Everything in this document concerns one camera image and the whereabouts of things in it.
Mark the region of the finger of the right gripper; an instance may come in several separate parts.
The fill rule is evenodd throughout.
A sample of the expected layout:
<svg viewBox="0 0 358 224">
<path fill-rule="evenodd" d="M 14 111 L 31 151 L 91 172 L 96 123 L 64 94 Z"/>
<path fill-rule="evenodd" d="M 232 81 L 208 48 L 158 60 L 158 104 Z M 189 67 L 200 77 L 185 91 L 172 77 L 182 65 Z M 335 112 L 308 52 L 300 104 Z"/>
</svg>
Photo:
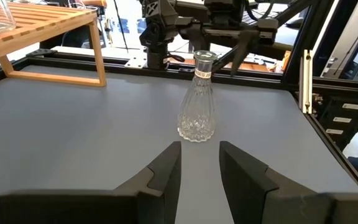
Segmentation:
<svg viewBox="0 0 358 224">
<path fill-rule="evenodd" d="M 232 62 L 238 48 L 239 46 L 236 45 L 228 53 L 224 54 L 222 57 L 214 61 L 212 66 L 212 73 L 216 73 L 220 69 L 224 68 L 228 63 Z"/>
<path fill-rule="evenodd" d="M 232 61 L 231 67 L 231 76 L 234 76 L 244 59 L 249 54 L 250 46 L 257 39 L 257 31 L 256 30 L 243 30 L 239 34 L 239 41 L 237 45 L 236 54 Z"/>
</svg>

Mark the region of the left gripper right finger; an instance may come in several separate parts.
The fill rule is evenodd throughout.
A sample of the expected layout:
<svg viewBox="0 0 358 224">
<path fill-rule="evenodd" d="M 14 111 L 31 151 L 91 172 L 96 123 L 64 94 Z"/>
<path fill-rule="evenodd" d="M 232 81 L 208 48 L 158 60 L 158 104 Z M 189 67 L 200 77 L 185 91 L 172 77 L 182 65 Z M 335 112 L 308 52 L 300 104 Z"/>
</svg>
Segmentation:
<svg viewBox="0 0 358 224">
<path fill-rule="evenodd" d="M 227 141 L 219 165 L 235 223 L 358 224 L 358 193 L 317 193 Z"/>
</svg>

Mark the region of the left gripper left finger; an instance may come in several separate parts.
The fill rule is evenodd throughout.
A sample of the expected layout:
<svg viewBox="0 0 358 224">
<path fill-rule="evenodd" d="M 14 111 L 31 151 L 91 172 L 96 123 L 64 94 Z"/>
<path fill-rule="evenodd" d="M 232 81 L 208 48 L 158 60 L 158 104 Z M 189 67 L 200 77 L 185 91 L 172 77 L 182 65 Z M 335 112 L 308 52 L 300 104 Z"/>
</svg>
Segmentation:
<svg viewBox="0 0 358 224">
<path fill-rule="evenodd" d="M 181 142 L 113 190 L 37 189 L 0 194 L 0 223 L 174 223 Z"/>
</svg>

